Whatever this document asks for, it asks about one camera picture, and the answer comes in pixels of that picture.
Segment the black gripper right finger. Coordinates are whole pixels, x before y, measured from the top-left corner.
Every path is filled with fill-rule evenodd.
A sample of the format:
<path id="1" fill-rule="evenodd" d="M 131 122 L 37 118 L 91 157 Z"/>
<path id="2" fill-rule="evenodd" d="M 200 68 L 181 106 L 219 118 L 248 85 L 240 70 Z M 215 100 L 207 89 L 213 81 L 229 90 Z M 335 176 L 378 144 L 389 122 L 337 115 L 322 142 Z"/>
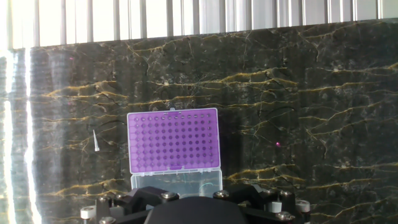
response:
<path id="1" fill-rule="evenodd" d="M 213 194 L 215 200 L 235 205 L 247 223 L 310 224 L 310 202 L 287 190 L 264 189 L 257 184 L 238 184 Z"/>

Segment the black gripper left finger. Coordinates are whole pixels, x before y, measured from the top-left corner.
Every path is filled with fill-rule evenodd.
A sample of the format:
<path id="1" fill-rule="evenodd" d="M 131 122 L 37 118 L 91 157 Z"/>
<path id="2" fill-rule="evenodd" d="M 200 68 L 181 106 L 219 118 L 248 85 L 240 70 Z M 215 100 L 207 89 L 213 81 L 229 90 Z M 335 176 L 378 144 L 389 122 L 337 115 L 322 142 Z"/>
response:
<path id="1" fill-rule="evenodd" d="M 144 223 L 149 215 L 148 205 L 156 207 L 179 198 L 175 192 L 155 187 L 132 189 L 128 194 L 105 194 L 94 205 L 81 208 L 80 218 L 83 223 Z"/>

